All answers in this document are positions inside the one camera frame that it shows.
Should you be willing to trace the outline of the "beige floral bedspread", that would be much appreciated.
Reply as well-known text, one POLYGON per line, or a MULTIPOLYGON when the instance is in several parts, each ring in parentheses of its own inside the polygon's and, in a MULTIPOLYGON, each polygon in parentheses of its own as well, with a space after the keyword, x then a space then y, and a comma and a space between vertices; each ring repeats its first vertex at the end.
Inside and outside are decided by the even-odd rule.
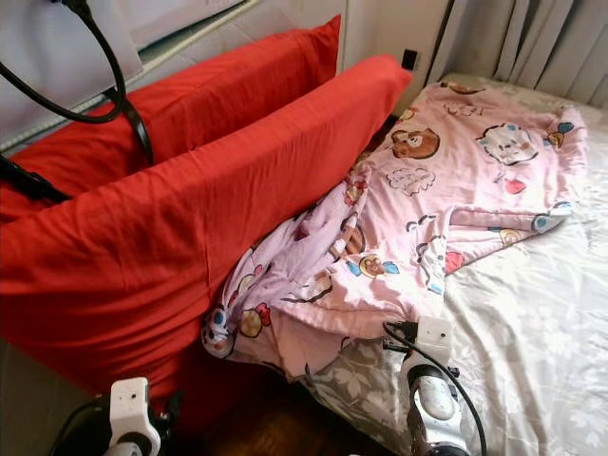
MULTIPOLYGON (((589 174, 578 212, 557 229, 475 260, 448 277, 461 371, 491 456, 608 456, 608 110, 494 86, 534 110, 571 105, 587 126, 589 174)), ((301 378, 323 407, 392 453, 411 448, 400 353, 351 344, 301 378)))

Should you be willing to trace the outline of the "grey pleated curtain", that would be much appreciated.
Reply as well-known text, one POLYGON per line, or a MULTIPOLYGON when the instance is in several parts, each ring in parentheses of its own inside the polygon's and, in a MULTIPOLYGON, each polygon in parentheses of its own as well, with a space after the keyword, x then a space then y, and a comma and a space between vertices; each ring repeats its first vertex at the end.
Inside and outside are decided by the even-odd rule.
POLYGON ((450 73, 608 108, 608 0, 448 0, 427 80, 450 73))

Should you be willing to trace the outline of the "grey quilted pad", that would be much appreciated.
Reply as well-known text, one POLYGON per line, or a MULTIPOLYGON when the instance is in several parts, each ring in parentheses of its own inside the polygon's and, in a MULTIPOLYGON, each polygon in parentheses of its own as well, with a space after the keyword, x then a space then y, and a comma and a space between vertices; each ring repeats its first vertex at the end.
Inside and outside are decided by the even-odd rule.
POLYGON ((91 395, 6 342, 0 372, 0 455, 48 456, 65 419, 91 395))

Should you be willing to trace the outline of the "pink cartoon print blanket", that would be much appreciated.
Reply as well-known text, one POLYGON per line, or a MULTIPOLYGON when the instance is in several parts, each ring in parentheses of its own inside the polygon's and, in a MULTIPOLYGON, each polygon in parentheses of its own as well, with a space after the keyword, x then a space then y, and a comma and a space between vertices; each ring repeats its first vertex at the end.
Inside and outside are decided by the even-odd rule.
POLYGON ((201 323, 218 359, 299 377, 387 322, 437 317, 448 275, 572 216, 586 124, 498 88, 423 88, 383 142, 258 240, 201 323))

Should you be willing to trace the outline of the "pale grey flat panel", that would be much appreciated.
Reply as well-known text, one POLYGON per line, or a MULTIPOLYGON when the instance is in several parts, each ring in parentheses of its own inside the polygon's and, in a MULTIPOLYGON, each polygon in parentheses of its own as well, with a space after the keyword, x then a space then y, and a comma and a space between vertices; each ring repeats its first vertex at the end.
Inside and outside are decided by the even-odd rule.
MULTIPOLYGON (((143 70, 118 0, 86 0, 123 77, 143 70)), ((0 64, 27 86, 64 108, 79 105, 114 86, 103 48, 82 19, 52 0, 0 0, 0 64)), ((60 122, 12 83, 1 79, 0 141, 11 146, 60 122)))

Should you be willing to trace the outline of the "red fabric sofa cushion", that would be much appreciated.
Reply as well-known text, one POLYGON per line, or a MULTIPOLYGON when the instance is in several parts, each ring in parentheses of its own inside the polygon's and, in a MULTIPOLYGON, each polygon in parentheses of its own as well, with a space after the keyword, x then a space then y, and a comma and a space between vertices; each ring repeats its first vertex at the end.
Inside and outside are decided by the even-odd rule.
POLYGON ((13 157, 72 197, 164 163, 235 133, 333 78, 340 17, 293 29, 169 75, 130 92, 152 155, 125 119, 70 123, 13 157))
POLYGON ((204 314, 256 240, 341 182, 409 85, 373 57, 273 112, 1 227, 0 333, 101 392, 147 378, 213 416, 268 370, 201 347, 204 314))

